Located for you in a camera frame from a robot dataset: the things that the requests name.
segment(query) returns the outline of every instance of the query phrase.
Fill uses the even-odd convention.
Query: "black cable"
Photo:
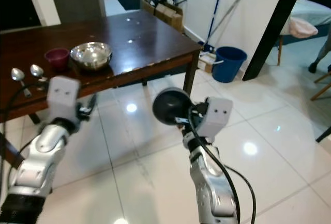
[[[255,193],[254,193],[254,190],[252,188],[252,186],[250,185],[249,181],[238,171],[236,171],[235,169],[231,168],[230,166],[227,166],[227,165],[224,165],[228,170],[236,173],[238,176],[240,176],[244,181],[245,183],[247,184],[248,188],[249,188],[249,191],[252,195],[252,200],[253,200],[253,212],[252,212],[252,218],[251,218],[251,224],[254,224],[255,223],[255,216],[257,214],[257,200],[255,198]]]
[[[48,82],[38,82],[38,83],[32,83],[32,84],[27,84],[23,87],[21,87],[18,91],[16,91],[15,94],[10,98],[7,107],[5,108],[4,111],[4,123],[3,123],[3,135],[2,139],[0,140],[0,155],[1,155],[1,166],[0,166],[0,196],[1,196],[1,190],[2,190],[2,182],[3,182],[3,172],[4,172],[4,161],[5,161],[5,156],[6,156],[6,148],[5,148],[5,140],[6,140],[6,122],[9,116],[10,109],[18,97],[20,93],[22,93],[25,89],[30,88],[30,87],[41,87],[45,86]]]
[[[209,155],[209,157],[219,166],[219,168],[223,171],[225,177],[228,180],[228,183],[231,187],[231,190],[233,192],[233,196],[234,196],[234,202],[236,204],[236,210],[237,210],[237,220],[238,223],[240,223],[240,205],[239,205],[239,198],[238,198],[238,194],[237,191],[234,187],[234,184],[231,180],[231,177],[228,173],[228,171],[226,170],[226,168],[224,167],[224,165],[222,165],[222,163],[215,157],[214,154],[212,154],[212,152],[208,149],[208,147],[203,143],[203,141],[201,140],[200,136],[198,135],[197,131],[195,130],[194,124],[193,124],[193,119],[192,119],[192,110],[193,110],[193,106],[191,106],[188,110],[188,122],[190,124],[191,127],[191,131],[194,134],[195,139],[198,141],[198,143],[202,146],[202,148],[207,152],[207,154]]]
[[[14,163],[15,164],[17,162],[17,159],[20,157],[21,153],[24,151],[24,149],[26,149],[30,144],[31,142],[34,140],[35,138],[31,139],[29,142],[27,142],[24,146],[22,146],[22,148],[19,150],[19,152],[16,154],[16,157],[14,159]],[[13,166],[11,165],[10,168],[9,168],[9,171],[8,171],[8,174],[7,174],[7,190],[9,189],[10,187],[10,174],[11,174],[11,171],[12,171],[12,168]]]

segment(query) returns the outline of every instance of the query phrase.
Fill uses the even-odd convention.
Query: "wooden chair leg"
[[[326,92],[329,88],[331,88],[331,83],[329,83],[327,86],[322,88],[319,92],[317,92],[317,94],[314,95],[310,100],[312,100],[312,101],[316,100],[320,95],[322,95],[324,92]]]
[[[318,82],[322,81],[327,76],[331,76],[331,71],[329,71],[328,74],[325,74],[324,76],[322,76],[322,77],[318,78],[317,80],[315,80],[314,83],[318,83]]]
[[[280,58],[281,58],[281,49],[283,47],[283,42],[284,42],[284,36],[280,36],[279,39],[279,48],[278,48],[278,62],[277,62],[277,66],[280,65]]]

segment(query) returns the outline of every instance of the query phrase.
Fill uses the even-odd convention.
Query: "metal bowl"
[[[107,66],[111,55],[109,45],[100,42],[80,44],[70,51],[71,58],[84,70],[99,70]]]

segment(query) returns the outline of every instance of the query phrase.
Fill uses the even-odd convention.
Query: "wooden table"
[[[58,73],[52,70],[44,54],[53,48],[73,47],[90,41],[111,46],[109,67],[98,72],[83,72],[75,67]],[[120,14],[104,19],[49,26],[1,35],[0,112],[20,84],[10,77],[13,67],[25,73],[26,84],[36,82],[31,64],[44,69],[47,78],[59,74],[81,82],[80,97],[121,86],[187,64],[184,90],[190,94],[197,68],[200,46],[145,11]],[[10,119],[47,108],[46,93],[31,89],[33,96],[17,98]],[[6,160],[13,164],[17,151],[6,142]],[[13,164],[16,168],[23,160]]]

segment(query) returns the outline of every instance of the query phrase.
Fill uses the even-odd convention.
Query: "maroon cup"
[[[55,48],[45,54],[45,58],[50,62],[56,71],[68,69],[69,51],[64,48]]]

